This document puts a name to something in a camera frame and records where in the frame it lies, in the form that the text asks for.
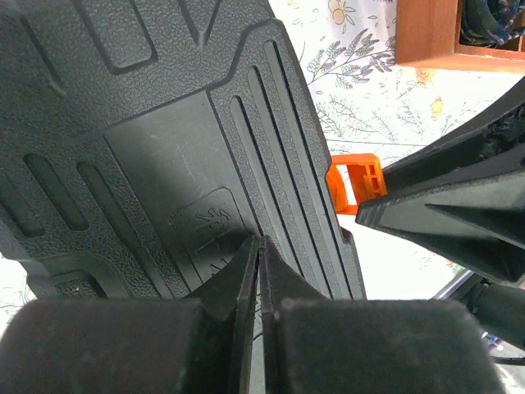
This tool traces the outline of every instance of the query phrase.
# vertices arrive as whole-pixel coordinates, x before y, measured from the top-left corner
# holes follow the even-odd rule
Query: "ridged plastic surface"
[[[266,2],[1,4],[0,251],[38,297],[179,298],[249,233],[325,295],[364,297]]]

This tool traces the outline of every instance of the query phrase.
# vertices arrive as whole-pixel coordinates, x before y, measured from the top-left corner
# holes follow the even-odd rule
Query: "wooden box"
[[[399,0],[396,61],[401,66],[525,74],[523,37],[501,48],[459,43],[462,0]],[[523,25],[523,15],[517,18]]]

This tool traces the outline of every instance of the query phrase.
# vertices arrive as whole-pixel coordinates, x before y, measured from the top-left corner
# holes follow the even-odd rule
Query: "black plastic part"
[[[525,144],[361,204],[356,221],[507,285],[525,280]],[[421,157],[424,167],[427,160]]]
[[[456,286],[454,289],[450,289],[450,291],[446,291],[444,288],[440,293],[436,295],[436,297],[433,298],[437,300],[443,300],[444,298],[447,298],[449,300],[456,300],[466,305],[468,303],[468,298],[472,292],[472,289],[476,287],[479,283],[482,283],[486,280],[484,277],[477,275],[476,273],[471,274],[472,275],[459,286]]]
[[[525,357],[497,357],[493,356],[492,361],[496,364],[502,365],[519,365],[520,367],[525,366]]]
[[[525,291],[496,284],[478,284],[468,307],[491,334],[525,350]]]
[[[266,0],[0,1],[0,251],[39,298],[180,298],[247,234],[364,298]]]
[[[267,392],[503,393],[461,304],[328,300],[268,239],[259,271]]]
[[[183,300],[37,300],[0,342],[0,392],[248,393],[258,239]]]

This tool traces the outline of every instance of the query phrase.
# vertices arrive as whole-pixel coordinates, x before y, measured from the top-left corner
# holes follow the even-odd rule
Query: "orange latch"
[[[357,205],[348,204],[345,183],[336,166],[346,166],[348,169]],[[332,156],[326,183],[336,212],[343,215],[357,215],[358,206],[362,202],[386,194],[385,177],[379,158],[371,153]]]

